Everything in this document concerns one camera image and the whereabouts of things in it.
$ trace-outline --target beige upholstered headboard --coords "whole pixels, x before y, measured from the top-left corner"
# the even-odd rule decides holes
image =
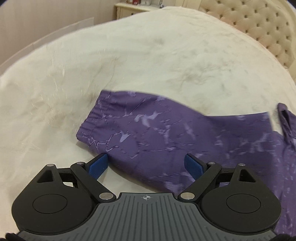
[[[289,68],[296,57],[296,17],[285,0],[177,0],[229,23],[266,47]]]

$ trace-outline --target nightstand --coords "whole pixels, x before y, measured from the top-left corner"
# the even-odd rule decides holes
[[[115,4],[117,7],[117,17],[116,19],[129,17],[131,15],[140,13],[140,12],[149,12],[159,9],[159,7],[151,5],[151,6],[144,6],[144,5],[133,5],[128,3],[117,3]]]

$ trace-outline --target ribbed gray plate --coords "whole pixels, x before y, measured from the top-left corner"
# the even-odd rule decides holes
[[[161,193],[122,193],[119,200],[98,205],[89,220],[64,234],[18,235],[27,241],[267,241],[275,236],[272,231],[248,236],[219,230],[194,204]]]

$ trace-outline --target bed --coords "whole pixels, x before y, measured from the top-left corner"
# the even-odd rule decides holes
[[[0,77],[0,236],[17,232],[10,208],[44,165],[95,155],[75,137],[101,90],[168,97],[205,115],[296,113],[296,86],[260,43],[203,12],[166,7],[68,34],[34,50]],[[153,192],[116,168],[113,193]]]

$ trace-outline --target crosshair logo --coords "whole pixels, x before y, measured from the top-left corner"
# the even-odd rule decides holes
[[[143,199],[145,199],[146,201],[149,200],[151,197],[148,195],[145,195],[144,197],[142,197]]]

